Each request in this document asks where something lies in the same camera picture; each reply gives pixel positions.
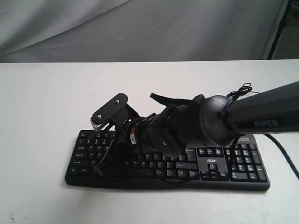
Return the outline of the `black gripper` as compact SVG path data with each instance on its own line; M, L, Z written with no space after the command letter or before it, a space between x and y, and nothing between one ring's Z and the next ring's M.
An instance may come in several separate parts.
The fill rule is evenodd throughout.
M144 117L129 118L116 132L115 139L111 141L99 163L94 166L96 175L106 175L115 163L124 163L137 159L138 156L145 158L146 154L158 153L158 150L147 142L146 134L138 126L143 120Z

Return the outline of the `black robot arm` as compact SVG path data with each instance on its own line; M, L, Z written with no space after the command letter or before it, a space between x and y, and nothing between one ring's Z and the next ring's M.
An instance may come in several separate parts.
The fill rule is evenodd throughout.
M193 99L150 95L164 109L140 116L119 93L91 116L95 131L115 127L116 133L102 159L95 166L100 175L135 154L162 153L176 158L192 146L234 146L246 134L296 133L299 130L299 84L240 98Z

